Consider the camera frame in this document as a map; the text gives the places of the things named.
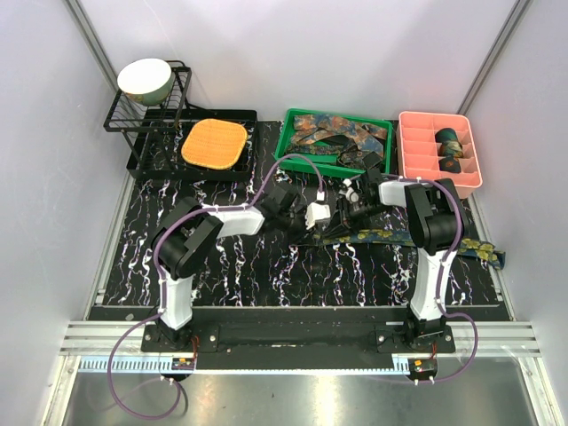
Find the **blue yellow floral tie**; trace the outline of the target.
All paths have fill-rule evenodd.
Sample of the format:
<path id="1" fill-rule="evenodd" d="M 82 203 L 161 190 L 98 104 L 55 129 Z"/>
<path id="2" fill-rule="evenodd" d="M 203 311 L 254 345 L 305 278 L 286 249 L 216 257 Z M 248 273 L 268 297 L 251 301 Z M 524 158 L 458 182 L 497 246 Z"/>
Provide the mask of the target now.
<path id="1" fill-rule="evenodd" d="M 340 243 L 414 247 L 410 232 L 382 229 L 362 230 L 340 237 L 322 237 L 320 234 L 314 234 L 299 242 L 299 245 L 318 247 Z M 480 259 L 496 270 L 502 270 L 505 267 L 506 253 L 498 250 L 488 241 L 462 238 L 457 252 L 459 256 Z"/>

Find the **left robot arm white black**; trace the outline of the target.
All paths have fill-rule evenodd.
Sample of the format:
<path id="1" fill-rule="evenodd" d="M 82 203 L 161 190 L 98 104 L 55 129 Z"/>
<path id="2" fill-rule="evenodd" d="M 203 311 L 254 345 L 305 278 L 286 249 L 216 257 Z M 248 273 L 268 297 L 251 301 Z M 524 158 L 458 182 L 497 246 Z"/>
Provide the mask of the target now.
<path id="1" fill-rule="evenodd" d="M 280 230 L 290 238 L 306 235 L 308 207 L 290 185 L 280 184 L 250 204 L 217 206 L 183 199 L 158 225 L 152 238 L 159 276 L 161 341 L 172 351 L 191 342 L 193 279 L 221 239 Z"/>

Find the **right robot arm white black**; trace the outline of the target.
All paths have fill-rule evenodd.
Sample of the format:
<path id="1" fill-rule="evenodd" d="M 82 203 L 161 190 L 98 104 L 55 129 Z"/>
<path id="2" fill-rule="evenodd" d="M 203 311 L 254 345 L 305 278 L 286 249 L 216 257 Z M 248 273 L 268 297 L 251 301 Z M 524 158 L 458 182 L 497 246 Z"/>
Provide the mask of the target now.
<path id="1" fill-rule="evenodd" d="M 390 207 L 406 210 L 408 231 L 418 253 L 414 294 L 407 307 L 402 339 L 411 351 L 424 351 L 445 333 L 444 293 L 469 222 L 452 180 L 386 177 L 368 170 L 344 181 L 323 237 L 352 236 L 367 229 L 372 217 Z"/>

